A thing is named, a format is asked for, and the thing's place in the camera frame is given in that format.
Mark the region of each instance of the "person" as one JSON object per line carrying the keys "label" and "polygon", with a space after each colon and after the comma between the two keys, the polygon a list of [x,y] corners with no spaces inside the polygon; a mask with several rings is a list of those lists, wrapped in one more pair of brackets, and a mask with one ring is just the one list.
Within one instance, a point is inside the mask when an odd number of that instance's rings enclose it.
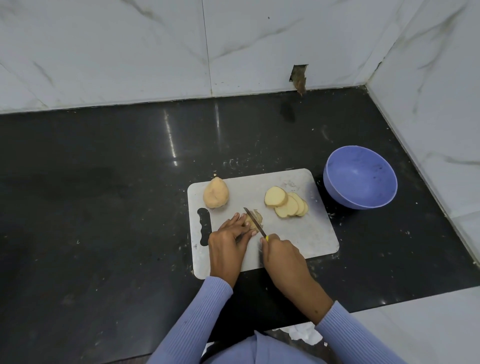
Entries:
{"label": "person", "polygon": [[[149,364],[199,363],[207,340],[233,287],[256,231],[236,213],[208,239],[207,277],[170,332],[148,360]],[[344,364],[404,363],[338,302],[325,293],[308,271],[307,262],[288,240],[275,234],[261,238],[264,266],[275,286],[314,324]],[[205,363],[324,363],[259,332],[208,358]]]}

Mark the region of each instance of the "ribbed sleeve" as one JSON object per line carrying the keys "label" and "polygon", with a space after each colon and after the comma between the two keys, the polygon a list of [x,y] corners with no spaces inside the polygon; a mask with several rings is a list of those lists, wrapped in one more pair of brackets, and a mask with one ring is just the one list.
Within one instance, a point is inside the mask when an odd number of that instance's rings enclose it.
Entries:
{"label": "ribbed sleeve", "polygon": [[338,302],[315,329],[344,364],[405,363]]}
{"label": "ribbed sleeve", "polygon": [[216,319],[232,293],[223,279],[207,277],[148,363],[198,363]]}

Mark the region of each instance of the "potato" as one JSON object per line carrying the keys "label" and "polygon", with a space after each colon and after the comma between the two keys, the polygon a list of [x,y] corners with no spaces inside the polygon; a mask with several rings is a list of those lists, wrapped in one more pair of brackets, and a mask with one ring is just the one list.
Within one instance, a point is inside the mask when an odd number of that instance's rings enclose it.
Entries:
{"label": "potato", "polygon": [[303,210],[303,212],[301,214],[298,214],[297,216],[305,216],[305,214],[308,212],[307,202],[305,200],[302,200],[302,202],[305,205],[305,209]]}
{"label": "potato", "polygon": [[208,208],[223,206],[229,196],[227,184],[219,177],[213,178],[204,190],[204,202]]}
{"label": "potato", "polygon": [[287,197],[288,197],[288,201],[286,204],[279,207],[275,207],[275,213],[280,218],[294,216],[299,210],[299,204],[297,204],[297,201],[295,201],[295,199],[292,196],[287,195]]}
{"label": "potato", "polygon": [[[252,213],[253,217],[255,217],[255,220],[257,220],[257,222],[260,224],[260,227],[263,227],[262,221],[264,220],[264,218],[262,217],[262,215],[260,215],[260,212],[258,212],[257,210],[250,210],[250,212]],[[243,223],[243,226],[245,226],[247,222],[250,223],[250,230],[254,229],[254,230],[257,230],[257,232],[260,232],[257,226],[254,224],[254,222],[250,218],[250,216],[248,215],[247,215],[247,218],[245,219],[245,222]]]}
{"label": "potato", "polygon": [[287,193],[278,186],[273,186],[265,193],[265,205],[270,207],[279,207],[285,205],[288,201]]}
{"label": "potato", "polygon": [[287,193],[289,196],[293,197],[295,201],[297,201],[297,204],[299,205],[299,209],[295,215],[297,216],[303,216],[303,210],[305,209],[305,205],[303,203],[303,200],[301,199],[300,196],[298,196],[295,192],[288,192]]}

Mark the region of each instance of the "cutting board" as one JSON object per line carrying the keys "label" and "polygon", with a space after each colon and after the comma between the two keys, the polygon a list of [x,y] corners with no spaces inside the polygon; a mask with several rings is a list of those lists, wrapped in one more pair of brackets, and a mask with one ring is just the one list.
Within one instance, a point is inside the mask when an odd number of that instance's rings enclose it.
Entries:
{"label": "cutting board", "polygon": [[[230,191],[230,198],[224,206],[213,209],[207,209],[203,201],[204,189],[210,181],[193,183],[188,187],[193,273],[197,278],[205,279],[210,274],[207,245],[209,225],[211,231],[218,230],[220,225],[236,212],[243,213],[244,207],[249,210],[257,209],[263,217],[265,233],[276,233],[281,239],[290,240],[305,258],[338,251],[338,239],[309,170],[285,170],[228,178],[224,181]],[[309,212],[303,217],[279,218],[272,208],[264,204],[265,192],[272,186],[282,187],[286,192],[296,192],[307,201]],[[250,240],[242,271],[263,267],[260,237],[261,234],[257,234]]]}

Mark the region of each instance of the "hand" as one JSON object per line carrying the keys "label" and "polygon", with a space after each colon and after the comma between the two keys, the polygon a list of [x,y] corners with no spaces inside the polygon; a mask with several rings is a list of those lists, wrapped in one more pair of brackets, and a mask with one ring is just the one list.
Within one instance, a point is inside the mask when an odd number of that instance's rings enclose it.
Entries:
{"label": "hand", "polygon": [[[245,214],[240,216],[236,213],[208,238],[210,275],[223,279],[232,288],[239,277],[248,242],[257,234],[256,230],[250,230],[249,223],[242,226],[246,218]],[[236,238],[242,233],[242,238],[236,243]]]}
{"label": "hand", "polygon": [[327,314],[333,301],[310,275],[307,261],[289,240],[278,235],[262,238],[264,266],[275,286],[315,325]]}

